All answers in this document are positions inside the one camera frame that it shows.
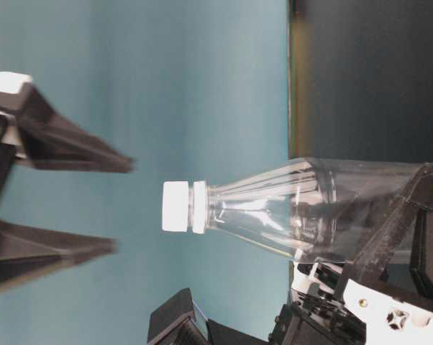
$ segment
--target clear plastic bottle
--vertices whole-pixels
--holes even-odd
[[[222,230],[297,262],[352,261],[418,167],[299,158],[228,185],[166,182],[163,229]]]

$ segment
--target dark panel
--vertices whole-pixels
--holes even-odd
[[[433,162],[433,0],[293,10],[293,154]]]

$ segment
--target white bottle cap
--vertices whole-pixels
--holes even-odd
[[[189,188],[187,181],[164,182],[162,229],[186,232],[188,229]]]

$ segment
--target blue-green backdrop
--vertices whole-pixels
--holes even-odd
[[[226,183],[287,159],[284,0],[0,0],[0,70],[137,160],[129,175],[16,167],[0,217],[109,236],[119,253],[0,295],[2,344],[146,344],[190,287],[266,338],[287,262],[224,234],[164,234],[164,180]]]

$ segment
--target screw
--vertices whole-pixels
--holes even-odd
[[[368,305],[368,302],[367,302],[367,300],[365,300],[365,299],[361,299],[361,300],[359,300],[359,305],[360,305],[362,308],[366,308],[367,305]]]

